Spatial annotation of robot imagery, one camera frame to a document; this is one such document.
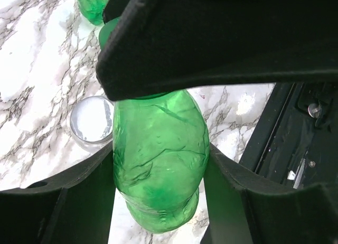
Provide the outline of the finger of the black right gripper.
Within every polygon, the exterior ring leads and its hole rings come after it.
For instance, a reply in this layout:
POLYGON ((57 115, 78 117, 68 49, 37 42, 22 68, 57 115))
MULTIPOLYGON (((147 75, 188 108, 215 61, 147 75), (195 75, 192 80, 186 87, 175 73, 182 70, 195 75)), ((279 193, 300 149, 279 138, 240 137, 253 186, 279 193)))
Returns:
POLYGON ((109 0, 97 79, 113 101, 185 88, 337 80, 337 0, 109 0))

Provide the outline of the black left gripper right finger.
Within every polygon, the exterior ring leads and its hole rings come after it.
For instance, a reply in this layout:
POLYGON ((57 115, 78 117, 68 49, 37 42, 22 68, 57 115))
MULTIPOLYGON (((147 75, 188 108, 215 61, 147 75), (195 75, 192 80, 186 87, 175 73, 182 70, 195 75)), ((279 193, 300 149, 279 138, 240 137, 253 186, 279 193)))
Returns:
POLYGON ((296 190, 210 146, 204 176, 213 243, 337 243, 337 185, 296 190))

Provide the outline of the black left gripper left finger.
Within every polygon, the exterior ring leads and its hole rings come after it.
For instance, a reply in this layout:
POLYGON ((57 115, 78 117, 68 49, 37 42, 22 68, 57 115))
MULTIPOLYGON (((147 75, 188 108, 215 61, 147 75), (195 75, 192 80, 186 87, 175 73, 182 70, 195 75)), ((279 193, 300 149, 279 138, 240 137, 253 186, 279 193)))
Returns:
POLYGON ((25 189, 1 191, 1 243, 107 243, 112 145, 25 189))

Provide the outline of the green bottle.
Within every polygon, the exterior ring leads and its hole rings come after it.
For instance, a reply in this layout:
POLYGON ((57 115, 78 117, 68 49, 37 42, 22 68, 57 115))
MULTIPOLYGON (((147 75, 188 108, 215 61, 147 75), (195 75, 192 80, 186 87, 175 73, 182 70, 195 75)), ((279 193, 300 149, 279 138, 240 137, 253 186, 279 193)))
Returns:
POLYGON ((93 25, 103 23, 102 13, 108 0, 77 0, 81 14, 93 25))
POLYGON ((134 220, 152 233, 187 223, 199 202, 209 132, 187 90, 114 104, 114 182, 134 220))

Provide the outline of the clear glass jar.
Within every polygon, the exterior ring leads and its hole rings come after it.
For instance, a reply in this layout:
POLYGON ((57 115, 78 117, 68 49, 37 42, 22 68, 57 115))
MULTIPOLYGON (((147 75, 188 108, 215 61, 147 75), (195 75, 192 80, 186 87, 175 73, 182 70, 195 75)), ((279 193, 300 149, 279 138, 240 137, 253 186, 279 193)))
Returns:
POLYGON ((70 115, 70 129, 76 143, 96 153, 112 142, 114 106, 103 96, 82 99, 70 115))

